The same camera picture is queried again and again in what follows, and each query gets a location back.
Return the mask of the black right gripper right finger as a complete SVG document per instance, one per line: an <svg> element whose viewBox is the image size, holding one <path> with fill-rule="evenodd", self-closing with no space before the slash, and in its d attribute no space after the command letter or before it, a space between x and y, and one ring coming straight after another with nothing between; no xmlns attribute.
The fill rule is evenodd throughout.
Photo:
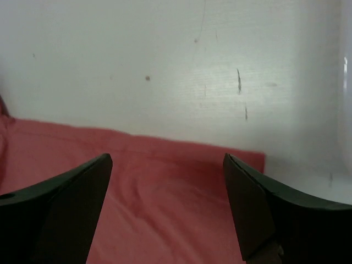
<svg viewBox="0 0 352 264"><path fill-rule="evenodd" d="M351 206L315 197L226 154L224 178L246 263L351 263Z"/></svg>

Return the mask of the pink red t-shirt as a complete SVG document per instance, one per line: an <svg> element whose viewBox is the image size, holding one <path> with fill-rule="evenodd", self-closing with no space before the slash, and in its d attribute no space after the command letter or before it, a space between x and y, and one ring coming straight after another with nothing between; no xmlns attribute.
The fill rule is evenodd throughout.
<svg viewBox="0 0 352 264"><path fill-rule="evenodd" d="M1 193L103 153L113 169L88 263L242 263L223 159L263 172L260 152L3 115Z"/></svg>

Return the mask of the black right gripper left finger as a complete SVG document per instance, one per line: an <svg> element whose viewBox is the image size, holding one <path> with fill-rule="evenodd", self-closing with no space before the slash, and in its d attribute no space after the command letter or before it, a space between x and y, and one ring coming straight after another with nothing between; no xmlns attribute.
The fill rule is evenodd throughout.
<svg viewBox="0 0 352 264"><path fill-rule="evenodd" d="M104 153L1 195L1 263L86 263L112 167Z"/></svg>

